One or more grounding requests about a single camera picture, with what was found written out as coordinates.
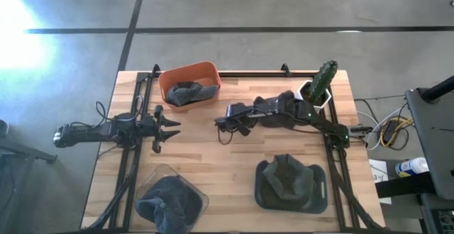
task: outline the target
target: potted cactus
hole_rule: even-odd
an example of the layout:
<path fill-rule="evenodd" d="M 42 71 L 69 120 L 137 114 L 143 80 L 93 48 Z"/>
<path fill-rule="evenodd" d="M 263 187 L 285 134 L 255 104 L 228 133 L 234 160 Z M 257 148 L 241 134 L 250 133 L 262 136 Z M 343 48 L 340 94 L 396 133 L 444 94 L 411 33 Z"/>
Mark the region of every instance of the potted cactus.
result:
<path fill-rule="evenodd" d="M 296 92 L 297 99 L 309 101 L 319 112 L 330 101 L 331 94 L 328 87 L 338 71 L 338 63 L 335 60 L 325 62 L 314 80 L 305 81 Z"/>

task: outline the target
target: white cable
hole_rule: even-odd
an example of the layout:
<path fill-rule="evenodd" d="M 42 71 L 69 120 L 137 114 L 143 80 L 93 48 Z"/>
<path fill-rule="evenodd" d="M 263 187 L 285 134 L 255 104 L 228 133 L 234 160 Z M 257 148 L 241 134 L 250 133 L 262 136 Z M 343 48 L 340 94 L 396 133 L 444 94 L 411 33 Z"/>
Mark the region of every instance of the white cable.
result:
<path fill-rule="evenodd" d="M 369 114 L 363 113 L 362 111 L 356 111 L 356 112 L 359 113 L 359 114 L 362 114 L 362 115 L 364 115 L 364 116 L 366 116 L 366 117 L 369 117 L 369 119 L 371 119 L 371 120 L 375 123 L 375 125 L 378 125 L 378 122 L 375 121 L 375 119 L 372 118 L 372 116 L 370 116 Z"/>
<path fill-rule="evenodd" d="M 393 112 L 390 113 L 388 116 L 386 116 L 382 121 L 380 121 L 380 122 L 375 126 L 375 128 L 372 129 L 372 132 L 371 132 L 371 133 L 369 134 L 369 136 L 367 137 L 366 143 L 369 142 L 369 139 L 370 139 L 370 137 L 372 136 L 372 133 L 373 133 L 377 128 L 379 128 L 380 125 L 382 125 L 382 123 L 384 123 L 384 122 L 387 121 L 389 118 L 391 118 L 395 113 L 397 113 L 398 111 L 400 111 L 400 109 L 402 109 L 403 107 L 400 107 L 400 108 L 398 108 L 396 111 L 393 111 Z M 380 139 L 378 140 L 377 144 L 376 144 L 374 147 L 372 147 L 372 148 L 370 148 L 370 149 L 367 149 L 367 148 L 366 148 L 366 150 L 374 150 L 375 148 L 378 147 L 379 144 L 380 144 Z"/>

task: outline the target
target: plastic bottle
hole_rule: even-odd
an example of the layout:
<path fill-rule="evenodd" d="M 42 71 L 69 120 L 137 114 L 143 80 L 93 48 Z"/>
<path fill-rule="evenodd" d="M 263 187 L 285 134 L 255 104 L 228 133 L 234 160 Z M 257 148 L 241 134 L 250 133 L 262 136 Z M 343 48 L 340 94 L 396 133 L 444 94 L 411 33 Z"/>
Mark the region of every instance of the plastic bottle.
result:
<path fill-rule="evenodd" d="M 413 174 L 420 174 L 427 171 L 429 169 L 425 157 L 407 160 L 396 165 L 396 174 L 400 177 L 409 177 Z"/>

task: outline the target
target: black metal frame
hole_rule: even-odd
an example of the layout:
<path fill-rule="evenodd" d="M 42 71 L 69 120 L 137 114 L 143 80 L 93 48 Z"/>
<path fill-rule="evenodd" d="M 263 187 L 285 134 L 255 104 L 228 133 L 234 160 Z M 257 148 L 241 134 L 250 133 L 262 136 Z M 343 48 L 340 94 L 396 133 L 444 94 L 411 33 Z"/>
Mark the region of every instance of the black metal frame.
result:
<path fill-rule="evenodd" d="M 145 97 L 144 97 L 145 105 L 142 110 L 143 113 L 146 113 L 146 111 L 148 110 L 149 100 L 146 100 L 146 99 L 149 99 L 153 78 L 159 77 L 159 75 L 160 75 L 160 73 L 157 71 L 160 71 L 160 69 L 157 65 L 155 65 L 155 68 L 153 68 L 152 73 L 139 72 L 137 74 L 133 99 L 137 95 L 139 95 L 140 89 L 141 89 L 141 84 L 145 80 L 147 82 L 147 87 L 145 90 Z M 276 71 L 276 72 L 220 72 L 220 76 L 222 78 L 231 78 L 231 77 L 236 77 L 236 78 L 238 78 L 238 77 L 313 78 L 314 75 L 315 75 L 315 72 L 294 72 L 294 73 L 292 73 L 289 71 L 288 66 L 286 64 L 282 65 L 281 71 Z M 328 107 L 329 107 L 331 121 L 333 123 L 338 123 L 336 108 L 335 108 L 333 99 L 331 99 L 329 101 Z M 135 106 L 134 100 L 133 100 L 133 103 L 131 106 L 131 113 L 134 114 L 135 111 L 137 111 L 137 110 L 136 110 L 136 106 Z M 321 115 L 323 117 L 326 117 L 326 113 L 323 109 L 321 110 Z M 412 234 L 409 232 L 390 231 L 390 230 L 387 230 L 384 228 L 377 228 L 379 226 L 375 222 L 373 222 L 373 220 L 370 217 L 368 217 L 367 213 L 362 208 L 359 201 L 353 196 L 350 175 L 348 172 L 347 160 L 346 160 L 346 157 L 344 157 L 346 152 L 343 152 L 344 149 L 337 150 L 336 148 L 334 148 L 330 144 L 330 142 L 326 136 L 323 136 L 323 139 L 325 142 L 325 150 L 326 150 L 326 156 L 327 156 L 327 161 L 328 161 L 328 170 L 330 172 L 331 184 L 333 187 L 333 197 L 334 197 L 334 204 L 336 207 L 336 216 L 338 219 L 339 232 L 340 233 L 365 233 L 365 234 L 368 234 L 368 233 L 370 233 L 370 234 L 375 234 L 375 233 L 379 233 L 379 234 Z M 102 225 L 104 225 L 107 220 L 107 218 L 105 218 L 105 221 L 102 223 L 102 225 L 97 226 L 98 228 L 81 229 L 81 230 L 78 230 L 73 233 L 127 233 L 128 232 L 129 223 L 131 220 L 131 211 L 132 211 L 133 199 L 134 199 L 133 195 L 134 195 L 134 189 L 135 189 L 135 181 L 136 181 L 137 172 L 138 172 L 138 168 L 139 168 L 139 159 L 140 159 L 141 150 L 142 150 L 142 139 L 140 139 L 139 144 L 134 148 L 134 156 L 133 156 L 133 162 L 131 165 L 131 170 L 126 178 L 125 178 L 126 165 L 127 165 L 127 161 L 128 161 L 129 150 L 127 150 L 127 149 L 123 150 L 123 154 L 121 156 L 120 168 L 118 170 L 116 193 L 115 193 L 114 197 L 112 198 L 112 201 L 109 203 L 108 207 L 106 208 L 106 210 L 103 213 L 106 216 L 108 216 L 107 218 L 110 218 L 108 228 L 104 228 L 104 229 L 102 228 Z M 338 151 L 342 176 L 338 173 L 338 170 L 336 168 L 336 163 L 335 163 L 335 160 L 333 157 L 334 150 Z M 348 227 L 347 223 L 345 221 L 341 193 L 339 190 L 342 190 L 344 192 L 344 195 L 348 198 L 348 206 L 349 206 L 350 217 L 352 219 L 353 227 Z M 128 195 L 126 198 L 126 207 L 125 207 L 125 213 L 124 213 L 124 217 L 123 217 L 123 223 L 122 223 L 121 227 L 118 227 L 116 224 L 117 224 L 117 220 L 118 220 L 117 218 L 118 218 L 119 201 L 121 200 L 121 198 L 123 197 L 123 195 L 125 194 L 126 191 L 128 191 Z M 364 224 L 368 228 L 360 227 L 358 213 L 359 213 L 361 219 L 363 219 Z"/>

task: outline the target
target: white pot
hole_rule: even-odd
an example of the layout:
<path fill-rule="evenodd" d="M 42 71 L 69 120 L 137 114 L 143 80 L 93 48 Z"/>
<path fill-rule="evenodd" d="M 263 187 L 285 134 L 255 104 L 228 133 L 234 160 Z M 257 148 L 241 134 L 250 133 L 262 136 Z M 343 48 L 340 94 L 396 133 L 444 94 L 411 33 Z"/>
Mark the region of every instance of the white pot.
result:
<path fill-rule="evenodd" d="M 299 87 L 298 91 L 295 92 L 295 99 L 304 100 L 303 99 L 303 95 L 302 95 L 303 94 L 303 87 L 304 87 L 304 85 L 306 85 L 309 82 L 312 82 L 312 81 L 311 80 L 307 80 Z M 328 89 L 325 90 L 325 94 L 326 94 L 326 100 L 324 101 L 324 103 L 321 106 L 315 106 L 314 105 L 315 111 L 317 113 L 320 112 L 320 110 L 323 109 L 326 106 L 326 104 L 328 104 L 328 102 L 331 100 L 331 93 L 329 93 Z"/>

